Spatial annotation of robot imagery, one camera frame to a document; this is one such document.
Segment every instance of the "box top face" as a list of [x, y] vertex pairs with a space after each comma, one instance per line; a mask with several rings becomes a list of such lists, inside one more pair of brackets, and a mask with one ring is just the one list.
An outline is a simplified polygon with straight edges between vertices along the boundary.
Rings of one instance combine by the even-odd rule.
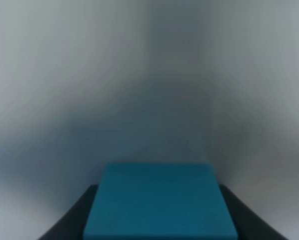
[[237, 233], [208, 164], [111, 163], [84, 236], [235, 239]]

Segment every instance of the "gray background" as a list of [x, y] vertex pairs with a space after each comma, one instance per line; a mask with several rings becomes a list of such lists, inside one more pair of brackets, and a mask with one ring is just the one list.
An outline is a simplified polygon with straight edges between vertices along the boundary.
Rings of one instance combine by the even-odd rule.
[[0, 239], [124, 160], [211, 162], [299, 240], [299, 0], [0, 1]]

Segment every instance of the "black object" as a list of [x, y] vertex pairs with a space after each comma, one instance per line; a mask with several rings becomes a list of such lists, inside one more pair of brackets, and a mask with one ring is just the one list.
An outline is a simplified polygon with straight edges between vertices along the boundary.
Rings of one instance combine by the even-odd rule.
[[[239, 240], [287, 240], [242, 203], [226, 186], [221, 193], [231, 214]], [[90, 186], [75, 205], [39, 240], [83, 240], [97, 185]]]

